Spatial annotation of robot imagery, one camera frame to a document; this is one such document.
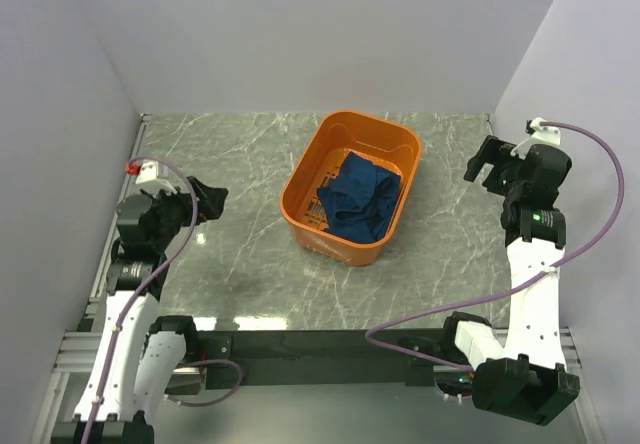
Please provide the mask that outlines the orange plastic basket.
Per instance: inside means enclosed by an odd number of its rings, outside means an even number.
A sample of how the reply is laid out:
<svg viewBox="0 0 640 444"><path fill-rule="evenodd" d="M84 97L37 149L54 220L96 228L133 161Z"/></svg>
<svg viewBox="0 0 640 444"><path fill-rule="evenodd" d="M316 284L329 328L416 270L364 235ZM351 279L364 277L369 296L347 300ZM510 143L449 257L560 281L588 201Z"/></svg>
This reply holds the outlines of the orange plastic basket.
<svg viewBox="0 0 640 444"><path fill-rule="evenodd" d="M352 110L326 115L280 195L281 214L297 243L351 266L372 263L395 233L422 152L421 139L406 126ZM386 235L372 244L354 243L325 231L327 219L317 189L337 176L349 153L400 176L399 196Z"/></svg>

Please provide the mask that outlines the blue t shirt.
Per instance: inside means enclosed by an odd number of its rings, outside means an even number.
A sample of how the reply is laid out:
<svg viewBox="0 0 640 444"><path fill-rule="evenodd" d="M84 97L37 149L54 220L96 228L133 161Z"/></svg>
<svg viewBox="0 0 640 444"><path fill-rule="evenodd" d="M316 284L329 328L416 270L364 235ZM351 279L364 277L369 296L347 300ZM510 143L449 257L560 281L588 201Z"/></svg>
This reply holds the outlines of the blue t shirt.
<svg viewBox="0 0 640 444"><path fill-rule="evenodd" d="M339 173L317 189L325 231L356 244L373 244L386 235L400 192L398 174L350 152Z"/></svg>

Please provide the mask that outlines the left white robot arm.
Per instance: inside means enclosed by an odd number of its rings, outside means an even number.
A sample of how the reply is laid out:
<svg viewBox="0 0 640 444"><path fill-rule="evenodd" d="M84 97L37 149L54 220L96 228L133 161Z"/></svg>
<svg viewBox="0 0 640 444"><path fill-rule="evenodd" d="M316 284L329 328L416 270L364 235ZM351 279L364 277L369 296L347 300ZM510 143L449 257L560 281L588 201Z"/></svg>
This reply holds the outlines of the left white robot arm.
<svg viewBox="0 0 640 444"><path fill-rule="evenodd" d="M171 262L166 250L182 229L220 218L228 191L187 180L189 190L181 191L140 176L139 191L118 204L96 357L71 421L55 425L51 442L153 442L173 371L201 358L192 317L159 313Z"/></svg>

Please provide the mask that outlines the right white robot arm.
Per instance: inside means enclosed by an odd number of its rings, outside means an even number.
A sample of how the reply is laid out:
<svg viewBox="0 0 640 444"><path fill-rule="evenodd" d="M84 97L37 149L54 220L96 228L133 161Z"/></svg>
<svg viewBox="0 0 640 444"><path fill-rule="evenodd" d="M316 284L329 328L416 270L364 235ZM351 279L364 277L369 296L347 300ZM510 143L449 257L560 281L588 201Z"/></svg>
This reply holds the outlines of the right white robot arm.
<svg viewBox="0 0 640 444"><path fill-rule="evenodd" d="M558 146L535 141L516 146L487 137L467 163L472 182L503 199L500 223L511 278L506 339L488 320L455 311L439 338L444 359L471 367L471 399L478 409L538 426L551 423L579 395L580 380L566 368L559 329L559 265L566 220L556 208L571 167Z"/></svg>

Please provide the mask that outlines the aluminium rail frame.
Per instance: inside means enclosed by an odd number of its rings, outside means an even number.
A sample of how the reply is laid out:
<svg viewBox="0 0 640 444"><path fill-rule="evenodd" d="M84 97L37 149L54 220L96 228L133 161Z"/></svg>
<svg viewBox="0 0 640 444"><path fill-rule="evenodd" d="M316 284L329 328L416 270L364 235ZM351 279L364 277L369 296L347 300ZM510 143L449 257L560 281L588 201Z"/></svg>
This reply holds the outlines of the aluminium rail frame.
<svg viewBox="0 0 640 444"><path fill-rule="evenodd" d="M551 126L558 127L560 133L562 133L563 127L561 124L549 123ZM480 180L481 183L483 183L490 169L489 166L484 166L475 180ZM187 191L190 188L187 179L188 177L184 179L181 186L173 186L181 191ZM564 257L558 262L559 281L561 266L570 260L571 255L565 250ZM510 287L506 292L506 297L509 300L511 293ZM103 328L106 315L106 296L103 302L92 305L89 311L89 320L102 321ZM471 314L468 306L464 304L448 306L446 311L447 318L455 311ZM433 377L430 379L428 385L409 386L436 386L442 389L446 397L454 398L458 401L470 400L472 402L471 381L473 373L471 367L466 359L457 351L447 350L443 347L443 327L444 325L439 329L410 330L405 328L402 321L395 321L364 331L364 337L367 342L374 346L402 353L415 359L425 360L433 364ZM103 328L98 332L92 330L71 332L63 338L54 362L55 379L50 387L48 396L49 402L54 408L60 405L68 380L72 374L86 374L88 383ZM505 330L497 330L494 327L493 329L497 340L504 342L508 327ZM559 329L562 350L566 359L566 368L580 380L578 374L569 368L566 356L567 342L565 334L560 328L560 325ZM202 390L216 390L222 399L227 399L243 386L241 384L243 371L239 364L228 359L207 359L203 356L202 350L201 353L202 356L200 359L182 363L173 371L161 402L170 400L178 405L190 407L194 403L194 396ZM72 411L68 417L59 417L54 409L45 412L39 421L39 430L35 436L37 442L53 443L50 438L55 425L60 422L71 421L74 409L83 392L74 402ZM159 436L160 427L156 421L156 415L153 421L153 427L155 439L151 443L156 442Z"/></svg>

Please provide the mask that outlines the black base beam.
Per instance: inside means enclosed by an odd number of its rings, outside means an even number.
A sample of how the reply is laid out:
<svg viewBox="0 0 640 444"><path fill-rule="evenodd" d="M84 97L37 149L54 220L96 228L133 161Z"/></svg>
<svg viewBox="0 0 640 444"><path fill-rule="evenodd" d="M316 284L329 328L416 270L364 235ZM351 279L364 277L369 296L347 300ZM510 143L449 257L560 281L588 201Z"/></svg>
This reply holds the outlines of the black base beam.
<svg viewBox="0 0 640 444"><path fill-rule="evenodd" d="M244 386L428 385L433 364L374 346L363 330L200 331L203 356L240 365Z"/></svg>

